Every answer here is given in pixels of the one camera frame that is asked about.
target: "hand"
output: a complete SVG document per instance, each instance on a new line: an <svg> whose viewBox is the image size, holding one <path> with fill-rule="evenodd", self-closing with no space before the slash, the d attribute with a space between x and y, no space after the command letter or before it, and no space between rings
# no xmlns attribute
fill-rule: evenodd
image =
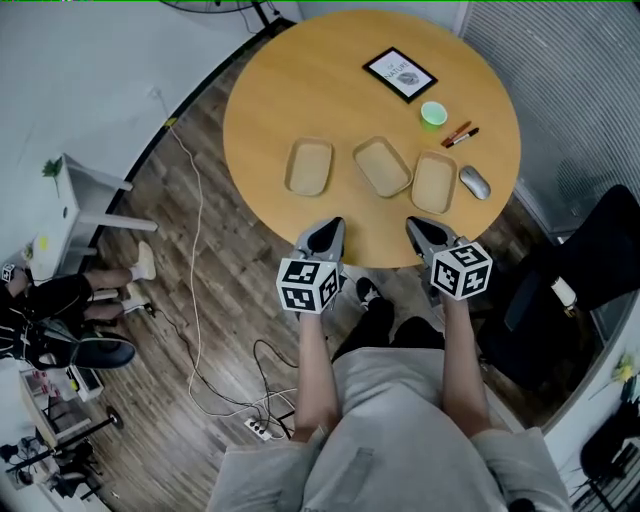
<svg viewBox="0 0 640 512"><path fill-rule="evenodd" d="M29 278L27 274L25 274L21 269L16 268L13 271L13 279L11 282L7 283L7 290L12 297L17 297L22 292L24 292L29 286Z"/></svg>

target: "gray mouse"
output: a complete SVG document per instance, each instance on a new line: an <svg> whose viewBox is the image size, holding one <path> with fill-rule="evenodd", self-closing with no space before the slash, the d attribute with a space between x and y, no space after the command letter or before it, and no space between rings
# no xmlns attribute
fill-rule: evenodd
<svg viewBox="0 0 640 512"><path fill-rule="evenodd" d="M465 165L460 169L460 181L480 200L487 199L491 195L491 187L475 167Z"/></svg>

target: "wooden floor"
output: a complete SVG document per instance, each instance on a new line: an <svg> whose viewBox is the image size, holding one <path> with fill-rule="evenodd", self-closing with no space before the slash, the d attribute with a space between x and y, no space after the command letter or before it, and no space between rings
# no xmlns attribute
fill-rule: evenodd
<svg viewBox="0 0 640 512"><path fill-rule="evenodd" d="M247 52L191 105L175 125L176 133L195 155L202 172L204 213L194 273L202 330L200 368L220 393L243 402L264 395L252 356L254 341L264 338L295 361L296 320L282 312L275 288L280 259L291 247L267 229L243 202L225 166L222 120L226 101ZM157 258L158 278L143 283L154 306L162 310L197 350L195 317L189 285L189 262L196 231L198 186L187 156L167 134L135 178L120 215L150 218L156 233L106 230L99 244L104 265L129 266L136 244L147 241ZM495 225L483 235L494 256L505 264L517 262L541 240L535 225L512 201ZM349 268L354 278L362 269ZM419 314L442 329L439 311L429 309L416 268L368 273L382 293L395 301L397 321ZM355 325L361 310L352 281L336 308L326 317L332 348ZM103 499L119 511L202 510L216 481L225 448L230 443L254 443L243 426L250 414L210 418L187 394L192 363L185 342L162 314L130 314L116 328L134 341L135 360L126 368L101 372L102 396L90 404L91 414L104 417L113 405L125 429L108 428L93 437L104 470ZM263 347L259 357L273 390L295 386L295 370ZM194 397L207 411L229 414L238 409L215 397L196 381ZM295 393L290 393L293 401ZM287 406L274 399L278 413Z"/></svg>

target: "black office chair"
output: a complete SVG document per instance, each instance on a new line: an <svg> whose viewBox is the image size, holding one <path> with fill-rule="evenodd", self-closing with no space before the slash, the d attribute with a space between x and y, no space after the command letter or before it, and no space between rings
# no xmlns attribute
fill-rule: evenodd
<svg viewBox="0 0 640 512"><path fill-rule="evenodd" d="M582 311L640 288L640 206L626 187L611 188L564 244L532 252L497 290L489 285L496 307L478 344L487 362L531 391L579 352L577 322L550 287L558 277Z"/></svg>

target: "green leaf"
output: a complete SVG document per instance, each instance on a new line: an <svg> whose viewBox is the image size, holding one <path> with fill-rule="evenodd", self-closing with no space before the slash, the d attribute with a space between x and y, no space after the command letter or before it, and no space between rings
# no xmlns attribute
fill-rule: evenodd
<svg viewBox="0 0 640 512"><path fill-rule="evenodd" d="M58 174L60 174L60 169L62 169L62 157L58 158L55 162L47 160L47 163L44 164L44 168L42 169L42 175L47 178L56 178Z"/></svg>

